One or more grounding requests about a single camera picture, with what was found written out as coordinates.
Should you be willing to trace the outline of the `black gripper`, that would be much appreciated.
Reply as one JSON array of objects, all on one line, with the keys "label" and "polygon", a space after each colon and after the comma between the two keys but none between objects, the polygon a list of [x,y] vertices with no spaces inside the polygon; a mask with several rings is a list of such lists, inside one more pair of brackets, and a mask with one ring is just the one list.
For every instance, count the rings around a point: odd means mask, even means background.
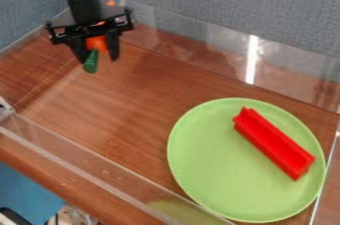
[{"label": "black gripper", "polygon": [[109,52],[115,61],[121,57],[121,35],[135,29],[133,13],[130,7],[103,5],[99,19],[78,23],[67,10],[46,23],[50,40],[54,45],[70,43],[79,62],[85,64],[91,54],[85,40],[107,35]]}]

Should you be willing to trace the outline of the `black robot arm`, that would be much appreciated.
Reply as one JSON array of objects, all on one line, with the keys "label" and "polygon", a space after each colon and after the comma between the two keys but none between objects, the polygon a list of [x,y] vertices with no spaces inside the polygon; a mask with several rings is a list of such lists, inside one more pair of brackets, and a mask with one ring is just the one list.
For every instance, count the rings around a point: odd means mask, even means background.
[{"label": "black robot arm", "polygon": [[134,10],[126,6],[110,6],[102,0],[67,0],[70,10],[46,23],[54,45],[66,44],[79,62],[86,64],[93,49],[87,41],[103,37],[111,60],[121,57],[121,36],[135,29]]}]

